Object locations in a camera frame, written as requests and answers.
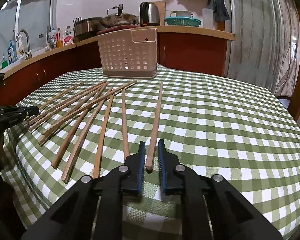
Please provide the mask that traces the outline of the red induction cooker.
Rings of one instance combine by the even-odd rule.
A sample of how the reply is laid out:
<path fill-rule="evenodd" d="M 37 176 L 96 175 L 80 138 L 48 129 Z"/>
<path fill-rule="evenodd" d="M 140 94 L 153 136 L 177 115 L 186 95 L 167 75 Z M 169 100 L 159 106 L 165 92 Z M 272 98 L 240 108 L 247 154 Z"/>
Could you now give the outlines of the red induction cooker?
<path fill-rule="evenodd" d="M 106 33 L 110 33 L 113 31 L 119 31 L 119 30 L 124 30 L 124 29 L 132 29 L 132 28 L 137 28 L 138 26 L 133 25 L 133 24 L 124 24 L 124 25 L 117 25 L 114 27 L 110 27 L 101 31 L 97 32 L 97 35 L 102 35 L 102 34 L 106 34 Z"/>

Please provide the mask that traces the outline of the long crossing wooden chopstick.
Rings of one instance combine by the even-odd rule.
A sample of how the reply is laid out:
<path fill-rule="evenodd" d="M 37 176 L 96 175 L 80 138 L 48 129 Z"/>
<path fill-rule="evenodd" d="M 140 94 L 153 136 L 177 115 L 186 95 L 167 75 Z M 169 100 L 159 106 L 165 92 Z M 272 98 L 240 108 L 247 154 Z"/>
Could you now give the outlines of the long crossing wooden chopstick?
<path fill-rule="evenodd" d="M 52 132 L 54 132 L 59 126 L 61 126 L 61 124 L 63 124 L 64 122 L 68 121 L 69 119 L 73 118 L 74 116 L 78 115 L 82 111 L 85 111 L 86 109 L 90 109 L 91 107 L 93 107 L 94 105 L 96 105 L 97 103 L 99 103 L 100 101 L 106 100 L 111 95 L 113 95 L 113 94 L 121 91 L 122 89 L 124 89 L 126 87 L 130 87 L 131 85 L 133 85 L 135 83 L 137 83 L 137 80 L 132 80 L 132 81 L 130 81 L 128 83 L 125 83 L 125 84 L 121 85 L 120 87 L 118 87 L 116 89 L 112 89 L 111 91 L 107 92 L 105 95 L 96 98 L 95 100 L 93 100 L 92 102 L 88 103 L 87 105 L 79 107 L 74 112 L 72 112 L 70 114 L 67 114 L 66 116 L 64 116 L 60 120 L 58 120 L 55 124 L 53 124 L 48 129 L 46 129 L 43 132 L 44 137 L 46 137 L 46 138 L 49 137 Z"/>

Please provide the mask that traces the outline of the white spray bottle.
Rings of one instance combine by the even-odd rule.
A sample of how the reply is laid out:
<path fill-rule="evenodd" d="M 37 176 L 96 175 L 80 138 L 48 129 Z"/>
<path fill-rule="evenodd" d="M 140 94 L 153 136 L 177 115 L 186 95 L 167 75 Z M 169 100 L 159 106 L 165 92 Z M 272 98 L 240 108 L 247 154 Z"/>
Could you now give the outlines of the white spray bottle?
<path fill-rule="evenodd" d="M 25 56 L 25 50 L 23 45 L 23 35 L 19 35 L 16 41 L 17 46 L 17 58 L 20 59 Z"/>

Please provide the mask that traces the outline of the pink white refill pouch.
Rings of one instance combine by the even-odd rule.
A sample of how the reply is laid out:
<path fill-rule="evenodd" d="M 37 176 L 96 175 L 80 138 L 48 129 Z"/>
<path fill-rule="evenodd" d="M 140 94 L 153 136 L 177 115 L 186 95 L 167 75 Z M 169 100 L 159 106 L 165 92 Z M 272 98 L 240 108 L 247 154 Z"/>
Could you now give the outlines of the pink white refill pouch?
<path fill-rule="evenodd" d="M 71 29 L 66 30 L 63 34 L 63 46 L 68 46 L 74 43 L 74 33 Z"/>

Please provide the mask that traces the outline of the glass sliding door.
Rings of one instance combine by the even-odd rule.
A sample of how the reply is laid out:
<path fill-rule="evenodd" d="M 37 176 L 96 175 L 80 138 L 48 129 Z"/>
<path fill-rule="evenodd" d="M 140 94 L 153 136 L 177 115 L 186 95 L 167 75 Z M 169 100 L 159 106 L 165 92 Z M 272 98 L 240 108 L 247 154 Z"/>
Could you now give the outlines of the glass sliding door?
<path fill-rule="evenodd" d="M 300 65 L 300 21 L 294 0 L 224 0 L 235 35 L 225 75 L 291 97 Z"/>

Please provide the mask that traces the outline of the wooden cutting board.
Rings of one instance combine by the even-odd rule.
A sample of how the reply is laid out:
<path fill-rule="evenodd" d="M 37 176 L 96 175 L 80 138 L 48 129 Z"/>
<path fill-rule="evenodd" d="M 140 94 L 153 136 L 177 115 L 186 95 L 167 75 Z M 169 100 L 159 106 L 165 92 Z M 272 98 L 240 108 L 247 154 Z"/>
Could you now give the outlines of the wooden cutting board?
<path fill-rule="evenodd" d="M 160 25 L 164 26 L 165 25 L 165 10 L 166 10 L 166 2 L 165 1 L 155 1 L 153 2 L 159 10 L 159 16 L 160 16 Z"/>

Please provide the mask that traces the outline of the blue detergent bottle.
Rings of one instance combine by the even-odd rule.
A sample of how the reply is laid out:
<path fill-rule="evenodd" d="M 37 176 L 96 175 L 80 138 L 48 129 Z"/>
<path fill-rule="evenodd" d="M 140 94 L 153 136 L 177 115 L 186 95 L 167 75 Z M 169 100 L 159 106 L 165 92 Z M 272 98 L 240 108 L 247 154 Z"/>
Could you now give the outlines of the blue detergent bottle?
<path fill-rule="evenodd" d="M 15 45 L 14 45 L 14 42 L 12 40 L 9 40 L 7 55 L 8 55 L 8 64 L 12 64 L 15 61 L 17 61 Z"/>

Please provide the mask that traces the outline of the kitchen window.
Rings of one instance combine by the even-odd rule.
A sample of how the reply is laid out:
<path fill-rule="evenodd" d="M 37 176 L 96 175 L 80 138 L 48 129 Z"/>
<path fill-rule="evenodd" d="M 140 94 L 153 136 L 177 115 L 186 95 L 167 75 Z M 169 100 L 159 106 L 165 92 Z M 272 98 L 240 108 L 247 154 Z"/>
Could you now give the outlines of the kitchen window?
<path fill-rule="evenodd" d="M 55 27 L 56 0 L 7 0 L 0 10 L 0 65 L 19 30 L 27 31 L 34 54 L 46 46 L 47 31 Z"/>

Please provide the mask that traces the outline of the translucent plastic jug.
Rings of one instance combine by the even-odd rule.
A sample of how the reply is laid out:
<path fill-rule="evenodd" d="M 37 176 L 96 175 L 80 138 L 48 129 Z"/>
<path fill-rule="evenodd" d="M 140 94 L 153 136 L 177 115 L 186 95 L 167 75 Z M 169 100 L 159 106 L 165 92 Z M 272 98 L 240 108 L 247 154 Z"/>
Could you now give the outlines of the translucent plastic jug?
<path fill-rule="evenodd" d="M 213 10 L 209 8 L 202 9 L 203 28 L 213 28 Z"/>

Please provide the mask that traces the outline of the dark hanging cloth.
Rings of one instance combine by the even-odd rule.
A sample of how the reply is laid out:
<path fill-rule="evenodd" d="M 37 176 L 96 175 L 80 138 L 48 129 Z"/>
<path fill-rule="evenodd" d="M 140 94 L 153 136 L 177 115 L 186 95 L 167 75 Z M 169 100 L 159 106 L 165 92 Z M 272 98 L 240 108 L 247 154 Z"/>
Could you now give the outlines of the dark hanging cloth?
<path fill-rule="evenodd" d="M 216 22 L 230 20 L 230 16 L 223 0 L 208 0 L 207 9 L 213 11 Z"/>

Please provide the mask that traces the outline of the steel electric kettle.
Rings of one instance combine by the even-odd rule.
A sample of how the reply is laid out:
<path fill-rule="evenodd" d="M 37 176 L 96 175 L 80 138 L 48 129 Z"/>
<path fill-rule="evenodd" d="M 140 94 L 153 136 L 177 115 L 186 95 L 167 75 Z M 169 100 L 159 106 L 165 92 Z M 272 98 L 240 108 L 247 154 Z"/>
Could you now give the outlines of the steel electric kettle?
<path fill-rule="evenodd" d="M 140 25 L 142 27 L 160 25 L 159 9 L 153 2 L 140 4 Z"/>

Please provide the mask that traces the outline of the steel rice cooker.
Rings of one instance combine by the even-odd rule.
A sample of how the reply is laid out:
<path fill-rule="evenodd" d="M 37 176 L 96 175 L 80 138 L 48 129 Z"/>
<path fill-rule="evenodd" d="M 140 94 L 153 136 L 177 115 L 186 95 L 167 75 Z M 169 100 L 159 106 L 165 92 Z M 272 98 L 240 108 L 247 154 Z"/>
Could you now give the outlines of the steel rice cooker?
<path fill-rule="evenodd" d="M 81 19 L 74 18 L 75 36 L 78 41 L 83 41 L 97 35 L 97 32 L 102 31 L 105 27 L 101 24 L 101 17 L 91 17 Z"/>

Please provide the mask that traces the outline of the teal plastic colander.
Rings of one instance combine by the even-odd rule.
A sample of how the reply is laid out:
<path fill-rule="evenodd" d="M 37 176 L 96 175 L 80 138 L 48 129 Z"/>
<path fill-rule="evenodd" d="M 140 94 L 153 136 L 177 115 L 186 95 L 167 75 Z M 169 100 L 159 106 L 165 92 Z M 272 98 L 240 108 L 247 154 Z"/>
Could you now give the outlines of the teal plastic colander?
<path fill-rule="evenodd" d="M 177 26 L 199 27 L 201 25 L 201 21 L 194 17 L 166 17 L 164 21 L 168 25 Z"/>

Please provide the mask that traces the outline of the wooden chopstick pile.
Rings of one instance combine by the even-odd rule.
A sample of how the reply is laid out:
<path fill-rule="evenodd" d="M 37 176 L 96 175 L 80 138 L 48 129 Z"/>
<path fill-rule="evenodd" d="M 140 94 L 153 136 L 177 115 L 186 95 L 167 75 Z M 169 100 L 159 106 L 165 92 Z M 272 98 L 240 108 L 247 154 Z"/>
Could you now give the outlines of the wooden chopstick pile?
<path fill-rule="evenodd" d="M 54 114 L 56 114 L 58 111 L 60 111 L 63 108 L 67 107 L 68 105 L 72 104 L 73 102 L 76 102 L 77 100 L 79 100 L 83 96 L 86 96 L 86 95 L 90 94 L 92 91 L 96 90 L 98 87 L 96 87 L 96 88 L 94 88 L 94 89 L 92 89 L 90 91 L 87 91 L 87 92 L 83 93 L 82 95 L 79 95 L 78 97 L 70 100 L 69 102 L 66 102 L 64 105 L 62 105 L 61 107 L 59 107 L 59 108 L 55 109 L 54 111 L 50 112 L 48 115 L 46 115 L 45 117 L 41 118 L 40 120 L 38 120 L 33 125 L 31 125 L 31 126 L 29 125 L 29 131 L 32 131 L 32 130 L 36 129 L 42 122 L 44 122 L 47 119 L 49 119 L 51 116 L 53 116 Z"/>

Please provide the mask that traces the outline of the green checkered tablecloth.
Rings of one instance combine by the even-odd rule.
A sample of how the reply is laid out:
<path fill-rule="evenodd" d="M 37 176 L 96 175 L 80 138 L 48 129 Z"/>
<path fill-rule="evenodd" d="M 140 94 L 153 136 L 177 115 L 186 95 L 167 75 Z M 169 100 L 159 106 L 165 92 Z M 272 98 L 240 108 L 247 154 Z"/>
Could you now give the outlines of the green checkered tablecloth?
<path fill-rule="evenodd" d="M 158 138 L 169 152 L 197 174 L 222 175 L 269 220 L 284 239 L 300 225 L 300 128 L 277 98 L 265 88 L 244 82 L 157 67 L 151 80 L 126 90 L 128 141 L 131 153 L 149 142 L 163 82 Z M 122 96 L 116 95 L 104 136 L 100 174 L 124 162 Z M 43 145 L 43 132 L 59 120 L 55 114 L 34 131 L 26 125 L 5 132 L 1 176 L 15 190 L 15 205 L 26 226 L 33 224 L 63 193 L 92 174 L 106 112 L 102 106 L 91 124 L 71 171 L 63 170 L 91 114 L 80 123 L 57 169 L 51 166 L 74 126 L 67 121 Z"/>

